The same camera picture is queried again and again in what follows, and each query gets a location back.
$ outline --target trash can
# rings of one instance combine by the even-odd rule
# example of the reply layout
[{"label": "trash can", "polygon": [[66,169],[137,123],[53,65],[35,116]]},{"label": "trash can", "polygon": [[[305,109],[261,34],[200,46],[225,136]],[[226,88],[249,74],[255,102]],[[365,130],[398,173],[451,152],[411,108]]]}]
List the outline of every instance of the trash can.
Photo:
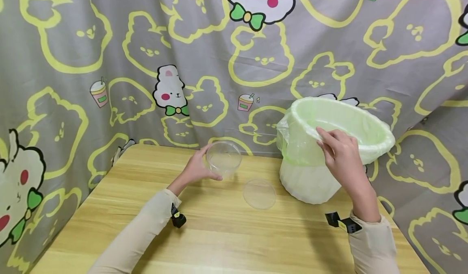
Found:
[{"label": "trash can", "polygon": [[363,164],[372,163],[395,144],[390,127],[366,110],[329,98],[294,101],[276,126],[277,147],[283,154],[279,175],[283,187],[305,203],[324,203],[341,187],[316,143],[321,139],[317,126],[354,136]]}]

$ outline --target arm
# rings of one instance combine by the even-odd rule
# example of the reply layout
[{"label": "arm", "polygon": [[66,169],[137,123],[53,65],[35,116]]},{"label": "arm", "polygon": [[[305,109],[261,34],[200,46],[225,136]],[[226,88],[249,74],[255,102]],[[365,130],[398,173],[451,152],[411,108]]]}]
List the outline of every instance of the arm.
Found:
[{"label": "arm", "polygon": [[351,199],[353,210],[350,218],[362,227],[348,237],[356,273],[400,273],[392,229],[379,212],[375,191],[369,184],[367,188],[362,188],[360,195],[353,195]]},{"label": "arm", "polygon": [[354,268],[358,274],[399,273],[397,249],[388,220],[379,212],[377,195],[364,172],[356,138],[340,130],[327,132],[317,127],[323,139],[325,163],[351,197],[351,219],[362,229],[349,235]]},{"label": "arm", "polygon": [[152,240],[171,218],[172,203],[178,207],[178,196],[188,184],[202,178],[221,180],[203,165],[202,148],[188,161],[184,171],[165,190],[155,194],[139,214],[120,232],[89,269],[88,274],[130,274]]},{"label": "arm", "polygon": [[170,190],[155,194],[107,247],[88,273],[132,273],[149,244],[171,218],[172,203],[177,207],[181,201]]}]

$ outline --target cartoon patterned curtain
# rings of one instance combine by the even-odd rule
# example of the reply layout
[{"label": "cartoon patterned curtain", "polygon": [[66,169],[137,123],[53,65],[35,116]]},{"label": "cartoon patterned curtain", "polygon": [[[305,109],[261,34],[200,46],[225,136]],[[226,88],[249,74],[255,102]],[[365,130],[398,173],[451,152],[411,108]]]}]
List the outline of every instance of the cartoon patterned curtain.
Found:
[{"label": "cartoon patterned curtain", "polygon": [[468,0],[0,0],[0,273],[135,143],[280,157],[291,102],[399,139],[367,173],[432,273],[468,265]]}]

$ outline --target wrist mount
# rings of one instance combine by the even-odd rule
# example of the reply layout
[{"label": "wrist mount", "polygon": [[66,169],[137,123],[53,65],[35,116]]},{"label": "wrist mount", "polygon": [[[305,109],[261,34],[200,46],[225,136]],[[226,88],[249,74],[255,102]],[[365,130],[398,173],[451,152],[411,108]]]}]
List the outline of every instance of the wrist mount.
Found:
[{"label": "wrist mount", "polygon": [[333,227],[339,227],[347,233],[356,233],[362,229],[362,227],[353,221],[351,218],[341,219],[338,212],[326,213],[325,214],[328,224]]},{"label": "wrist mount", "polygon": [[171,214],[172,225],[174,225],[175,227],[181,228],[182,225],[184,225],[185,222],[187,222],[187,218],[185,218],[185,215],[179,212],[174,203],[172,203]]}]

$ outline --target green bow tie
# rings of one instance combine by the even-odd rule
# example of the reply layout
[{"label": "green bow tie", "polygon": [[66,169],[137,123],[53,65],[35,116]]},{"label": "green bow tie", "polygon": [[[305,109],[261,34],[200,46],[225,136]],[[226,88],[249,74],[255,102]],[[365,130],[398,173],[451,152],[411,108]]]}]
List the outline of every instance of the green bow tie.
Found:
[{"label": "green bow tie", "polygon": [[468,208],[464,208],[461,210],[455,210],[453,212],[453,216],[459,222],[468,225]]},{"label": "green bow tie", "polygon": [[254,31],[259,31],[265,22],[264,13],[250,13],[246,11],[240,3],[234,3],[234,8],[231,10],[230,16],[233,21],[244,21],[248,23],[250,28]]},{"label": "green bow tie", "polygon": [[28,194],[28,209],[24,217],[13,227],[10,232],[12,243],[15,244],[21,238],[27,219],[31,218],[31,212],[42,202],[43,196],[38,191],[30,191]]},{"label": "green bow tie", "polygon": [[460,35],[455,41],[459,46],[468,46],[468,31]]},{"label": "green bow tie", "polygon": [[173,116],[175,114],[183,114],[184,116],[189,116],[189,107],[187,105],[184,105],[183,107],[171,107],[170,105],[167,105],[166,107],[166,115],[167,116]]}]

